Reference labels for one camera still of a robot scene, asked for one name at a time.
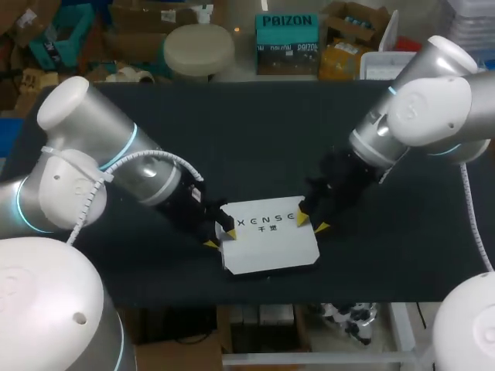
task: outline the silver robot arm segment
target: silver robot arm segment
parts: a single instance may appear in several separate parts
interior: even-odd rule
[[[477,70],[476,62],[463,49],[440,36],[431,37],[351,132],[347,147],[329,152],[320,162],[322,176],[310,179],[310,190],[299,204],[298,224],[302,225],[311,216],[318,233],[337,223],[338,216],[354,206],[364,190],[382,179],[405,155],[409,144],[394,135],[389,122],[391,105],[397,101],[398,92],[417,79],[455,78]],[[473,157],[480,146],[462,145],[457,153],[461,150],[466,152],[464,157]],[[322,199],[330,199],[331,207],[319,207]]]
[[[391,134],[387,122],[396,92],[417,79],[464,76],[477,70],[476,62],[463,49],[440,36],[431,37],[353,130],[349,138],[353,151],[368,165],[384,170],[390,168],[408,150],[407,145]]]
[[[101,172],[126,155],[161,149],[83,77],[72,77],[55,88],[43,102],[37,119],[48,138],[46,147],[58,152],[78,151],[92,158]],[[46,207],[50,208],[52,203],[45,203],[43,207],[40,202],[44,197],[40,192],[41,180],[52,157],[52,154],[42,153],[29,176],[0,187],[0,212],[11,216],[0,226],[0,238],[67,228],[66,223],[60,223],[60,218],[47,212]],[[58,180],[59,183],[66,181],[61,177]],[[137,158],[123,164],[114,173],[114,181],[140,203],[155,207],[168,216],[175,227],[194,234],[203,243],[220,244],[214,232],[215,220],[226,231],[234,229],[234,221],[221,212],[221,205],[204,199],[204,185],[175,162],[154,157]],[[84,188],[84,194],[77,182],[65,184],[72,196],[76,194],[80,200],[78,209],[81,209],[89,189]],[[103,201],[95,199],[96,204]],[[212,226],[203,226],[211,220]]]
[[[391,133],[430,155],[469,162],[495,138],[495,73],[419,79],[397,92],[388,115]]]

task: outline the robotic arm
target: robotic arm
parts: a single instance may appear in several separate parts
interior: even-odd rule
[[[493,73],[476,74],[463,49],[433,36],[352,131],[347,148],[320,162],[322,176],[299,204],[298,224],[310,216],[316,232],[338,220],[364,190],[379,182],[410,147],[463,163],[480,156],[495,137]],[[330,208],[319,208],[330,199]]]
[[[0,239],[72,229],[94,182],[106,169],[126,155],[161,149],[83,77],[60,84],[45,99],[37,118],[48,141],[31,174],[0,186],[4,215]],[[173,158],[177,161],[155,156],[133,159],[115,171],[114,180],[201,243],[220,246],[215,222],[235,238],[233,219],[220,209],[224,203],[207,200],[197,172],[195,176]],[[103,186],[94,196],[87,223],[103,213],[105,203]]]

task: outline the teal box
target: teal box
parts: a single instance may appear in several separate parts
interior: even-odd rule
[[[258,74],[317,74],[316,13],[256,15]]]
[[[59,70],[77,67],[77,57],[86,41],[94,21],[91,4],[63,6],[52,21],[56,30],[56,41],[49,41],[43,33],[29,43],[32,54],[44,70]],[[60,39],[60,35],[70,33]]]

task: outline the white box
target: white box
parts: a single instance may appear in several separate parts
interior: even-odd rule
[[[229,203],[222,210],[235,219],[237,239],[217,225],[224,267],[232,274],[314,264],[319,257],[312,225],[297,227],[302,196]]]

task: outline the white plastic bin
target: white plastic bin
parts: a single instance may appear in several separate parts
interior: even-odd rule
[[[415,52],[369,52],[361,57],[360,80],[393,80]]]

